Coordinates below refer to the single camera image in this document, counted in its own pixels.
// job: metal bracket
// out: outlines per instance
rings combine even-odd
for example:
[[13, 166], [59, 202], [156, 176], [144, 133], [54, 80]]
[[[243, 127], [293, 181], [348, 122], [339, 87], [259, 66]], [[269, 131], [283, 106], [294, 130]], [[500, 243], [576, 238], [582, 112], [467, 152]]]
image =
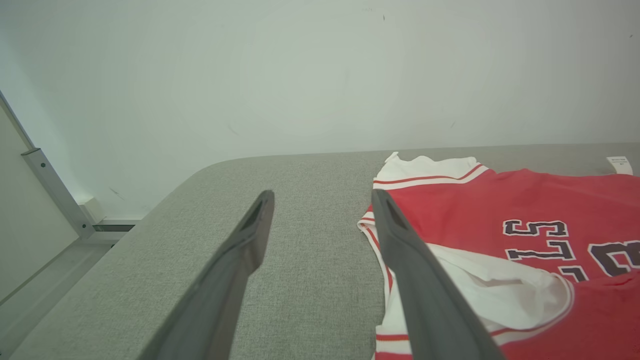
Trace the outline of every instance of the metal bracket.
[[95, 230], [93, 224], [84, 215], [80, 206], [76, 203], [76, 200], [71, 196], [67, 187], [62, 183], [62, 180], [47, 160], [44, 152], [40, 148], [31, 149], [22, 154], [22, 157], [36, 177], [44, 186], [49, 196], [56, 203], [60, 211], [67, 218], [71, 226], [74, 228], [78, 236], [82, 239], [88, 239]]

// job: red fabric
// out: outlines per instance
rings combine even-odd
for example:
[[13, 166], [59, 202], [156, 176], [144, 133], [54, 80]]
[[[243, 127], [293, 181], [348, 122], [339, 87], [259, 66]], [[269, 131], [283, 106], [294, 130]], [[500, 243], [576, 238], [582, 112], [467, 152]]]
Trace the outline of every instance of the red fabric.
[[[509, 249], [531, 250], [535, 257], [512, 260], [572, 282], [561, 267], [582, 268], [587, 281], [575, 284], [569, 314], [533, 338], [503, 345], [508, 359], [640, 359], [640, 273], [634, 270], [640, 268], [640, 178], [487, 170], [465, 184], [388, 192], [425, 242], [503, 259]], [[553, 236], [559, 228], [541, 225], [537, 235], [509, 236], [509, 220], [521, 222], [511, 228], [521, 233], [531, 231], [528, 222], [561, 222], [566, 234]], [[548, 241], [568, 243], [572, 258], [545, 258], [561, 250]], [[611, 251], [603, 247], [616, 243]], [[410, 358], [376, 353], [377, 360]]]

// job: red jersey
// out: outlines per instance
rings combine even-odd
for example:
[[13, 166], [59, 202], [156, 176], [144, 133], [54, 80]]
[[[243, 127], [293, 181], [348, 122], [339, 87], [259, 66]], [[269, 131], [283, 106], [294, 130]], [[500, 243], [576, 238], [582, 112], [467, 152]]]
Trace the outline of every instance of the red jersey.
[[[640, 323], [640, 308], [634, 305], [640, 303], [640, 279], [634, 270], [640, 268], [639, 178], [555, 176], [529, 170], [497, 174], [475, 158], [433, 161], [419, 156], [403, 161], [395, 152], [374, 179], [374, 188], [389, 191], [426, 243], [490, 256], [495, 259], [489, 261], [492, 269], [510, 261], [574, 283], [567, 290], [567, 312], [554, 312], [553, 321], [541, 317], [543, 326], [487, 326], [508, 358], [640, 358], [640, 337], [634, 335]], [[398, 311], [390, 308], [394, 278], [378, 250], [371, 207], [358, 226], [383, 269], [387, 314], [397, 317]], [[474, 301], [461, 291], [478, 313]], [[517, 304], [514, 309], [526, 311], [527, 306]], [[388, 331], [387, 317], [377, 329], [376, 358], [410, 357], [408, 338], [402, 337], [406, 333]], [[591, 338], [594, 342], [583, 344]]]

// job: clothing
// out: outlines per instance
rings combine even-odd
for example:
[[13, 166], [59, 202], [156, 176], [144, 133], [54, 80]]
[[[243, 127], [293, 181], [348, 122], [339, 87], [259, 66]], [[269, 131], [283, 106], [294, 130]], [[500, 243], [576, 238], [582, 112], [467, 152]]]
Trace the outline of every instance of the clothing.
[[[395, 152], [373, 187], [389, 191], [510, 359], [640, 354], [640, 340], [624, 335], [640, 323], [632, 305], [640, 299], [637, 177], [497, 174], [475, 158], [403, 161]], [[399, 292], [380, 256], [371, 207], [358, 226], [385, 278], [376, 358], [410, 358]], [[624, 346], [601, 344], [598, 352], [580, 345], [619, 332]], [[584, 354], [566, 351], [577, 347]]]

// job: gray mattress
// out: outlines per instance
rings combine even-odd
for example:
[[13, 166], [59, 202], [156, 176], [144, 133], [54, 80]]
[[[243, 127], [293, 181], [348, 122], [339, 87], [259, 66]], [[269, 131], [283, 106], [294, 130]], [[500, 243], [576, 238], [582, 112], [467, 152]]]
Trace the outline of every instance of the gray mattress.
[[[264, 189], [276, 194], [264, 263], [250, 278], [232, 359], [363, 359], [383, 316], [383, 278], [356, 222], [391, 151], [267, 156], [207, 167], [114, 246], [14, 353], [23, 359], [134, 359], [217, 246]], [[410, 160], [475, 156], [498, 171], [640, 170], [640, 144], [401, 151]]]

